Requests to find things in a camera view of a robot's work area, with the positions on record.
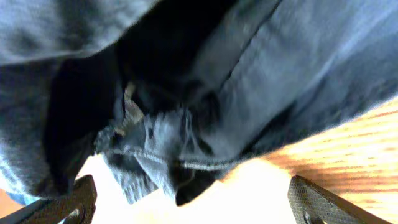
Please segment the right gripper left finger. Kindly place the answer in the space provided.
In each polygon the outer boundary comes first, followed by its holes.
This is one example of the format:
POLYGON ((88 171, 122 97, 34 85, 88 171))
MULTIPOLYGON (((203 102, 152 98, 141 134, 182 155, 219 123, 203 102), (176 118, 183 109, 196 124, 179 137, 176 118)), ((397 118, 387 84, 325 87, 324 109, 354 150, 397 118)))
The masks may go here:
POLYGON ((51 200, 38 200, 1 218, 1 224, 90 224, 96 210, 96 199, 93 176, 85 175, 75 181, 71 194, 51 200))

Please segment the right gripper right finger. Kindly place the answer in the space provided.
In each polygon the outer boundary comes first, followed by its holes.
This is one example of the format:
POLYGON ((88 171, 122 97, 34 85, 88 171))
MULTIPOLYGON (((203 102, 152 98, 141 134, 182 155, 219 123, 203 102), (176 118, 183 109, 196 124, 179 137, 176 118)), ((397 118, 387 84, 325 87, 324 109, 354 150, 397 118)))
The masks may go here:
POLYGON ((287 196, 297 224, 390 224, 299 175, 287 196))

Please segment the dark navy denim shorts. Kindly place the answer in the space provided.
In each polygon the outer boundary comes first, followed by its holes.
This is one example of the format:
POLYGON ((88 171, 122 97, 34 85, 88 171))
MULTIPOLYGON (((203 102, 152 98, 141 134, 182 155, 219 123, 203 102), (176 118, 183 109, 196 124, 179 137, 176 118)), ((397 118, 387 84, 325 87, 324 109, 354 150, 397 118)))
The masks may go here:
POLYGON ((2 1, 1 188, 55 198, 101 154, 129 203, 397 96, 397 2, 2 1))

